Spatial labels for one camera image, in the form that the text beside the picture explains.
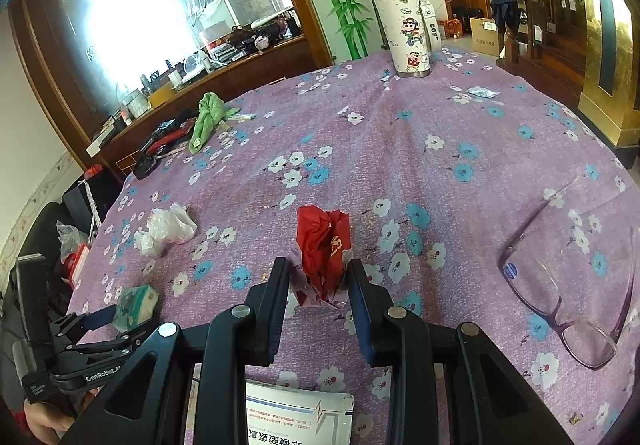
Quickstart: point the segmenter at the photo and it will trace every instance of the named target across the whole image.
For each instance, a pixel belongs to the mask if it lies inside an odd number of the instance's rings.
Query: eyeglasses
[[[626,294],[618,321],[611,333],[607,333],[595,322],[579,317],[559,323],[558,313],[562,305],[562,292],[558,282],[545,265],[528,255],[527,251],[518,251],[527,238],[527,229],[533,221],[557,198],[558,194],[546,200],[533,213],[524,226],[507,242],[498,259],[498,267],[518,298],[533,313],[540,316],[554,330],[569,354],[585,367],[597,371],[609,363],[618,351],[617,343],[625,324],[631,304],[633,283],[636,275],[636,234],[631,229],[630,253],[632,263],[629,266]]]

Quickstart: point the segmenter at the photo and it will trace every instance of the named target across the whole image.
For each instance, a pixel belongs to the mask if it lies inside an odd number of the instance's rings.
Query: green cloth
[[[193,136],[189,142],[191,154],[197,154],[209,140],[218,127],[220,120],[224,120],[240,110],[239,107],[225,108],[225,102],[220,100],[215,92],[206,92],[198,106],[200,114],[193,126]]]

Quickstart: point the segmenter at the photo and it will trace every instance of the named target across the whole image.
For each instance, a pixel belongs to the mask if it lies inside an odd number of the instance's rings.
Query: white tumbler
[[[389,41],[398,76],[427,76],[429,40],[420,0],[373,0]]]

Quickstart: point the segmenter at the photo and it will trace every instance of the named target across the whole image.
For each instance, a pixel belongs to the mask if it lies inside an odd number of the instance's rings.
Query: eyeglass frame
[[[570,185],[567,185],[566,187],[564,187],[562,190],[560,190],[560,192],[563,192],[568,187],[570,187]],[[598,326],[595,322],[593,322],[592,320],[589,320],[589,319],[575,318],[575,319],[570,319],[570,320],[568,320],[567,322],[565,322],[563,324],[559,324],[556,321],[556,317],[558,316],[558,312],[560,311],[560,306],[562,304],[562,291],[560,290],[558,282],[556,282],[556,279],[553,277],[551,272],[549,272],[548,269],[546,269],[546,266],[544,266],[542,263],[540,263],[540,261],[537,261],[537,263],[545,270],[545,272],[548,275],[549,279],[551,279],[551,282],[553,283],[554,287],[556,288],[556,291],[558,292],[558,303],[556,303],[556,307],[549,314],[548,313],[544,313],[543,311],[541,311],[540,309],[536,308],[531,303],[529,303],[529,301],[527,301],[518,292],[517,288],[513,285],[513,282],[511,282],[512,281],[511,277],[509,277],[509,275],[507,274],[507,272],[505,270],[505,267],[506,267],[506,265],[508,263],[509,258],[518,249],[518,244],[523,240],[527,229],[530,227],[530,225],[533,224],[535,219],[551,204],[551,202],[555,199],[556,195],[559,194],[560,192],[556,192],[553,196],[551,196],[548,200],[546,200],[545,203],[542,204],[542,206],[540,206],[532,215],[529,216],[529,219],[527,219],[527,221],[522,226],[522,228],[519,229],[507,241],[507,243],[504,245],[504,248],[500,252],[500,256],[498,257],[498,263],[497,264],[498,264],[498,268],[500,269],[501,274],[503,275],[503,277],[507,281],[507,284],[509,284],[511,290],[514,292],[514,294],[516,294],[516,297],[518,297],[518,299],[520,299],[520,301],[527,308],[529,308],[531,311],[533,311],[533,313],[535,313],[540,318],[542,318],[548,324],[550,329],[552,329],[552,330],[554,330],[554,332],[556,332],[558,337],[560,337],[560,341],[562,342],[562,345],[564,346],[564,349],[566,349],[569,352],[569,354],[574,358],[574,360],[576,362],[578,362],[579,364],[583,365],[584,367],[587,367],[588,369],[591,369],[592,371],[598,371],[599,369],[602,369],[605,365],[609,364],[609,362],[612,361],[612,359],[616,356],[616,354],[618,352],[618,341],[620,339],[620,335],[622,334],[622,330],[624,329],[626,317],[628,316],[628,312],[629,312],[629,308],[631,307],[631,297],[632,297],[632,294],[633,294],[634,279],[636,277],[636,255],[635,255],[636,252],[634,251],[635,250],[635,245],[634,245],[634,231],[633,231],[633,229],[632,229],[632,233],[631,233],[631,245],[632,245],[633,263],[631,265],[631,270],[629,271],[629,278],[628,278],[628,282],[627,282],[627,285],[626,285],[625,300],[623,301],[622,309],[620,310],[620,315],[618,316],[618,321],[616,322],[616,325],[614,326],[614,328],[613,328],[611,333],[607,333],[600,326]],[[608,343],[611,345],[611,347],[613,349],[613,354],[607,360],[602,362],[601,364],[599,364],[599,365],[587,364],[586,362],[584,362],[583,360],[578,358],[578,356],[572,351],[570,346],[567,344],[566,338],[564,337],[564,332],[567,329],[569,329],[570,327],[575,326],[576,324],[579,324],[579,323],[587,324],[591,328],[595,329],[598,333],[600,333],[603,337],[605,337],[607,339]]]

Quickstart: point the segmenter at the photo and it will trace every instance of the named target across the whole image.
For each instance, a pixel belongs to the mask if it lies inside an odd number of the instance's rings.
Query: cartoon character
[[[420,35],[420,26],[418,21],[413,17],[407,17],[402,21],[400,31],[406,36],[406,44],[414,47],[416,42],[422,42],[422,35]]]
[[[417,51],[412,51],[406,56],[406,72],[415,73],[418,70],[418,66],[422,62],[422,55]]]

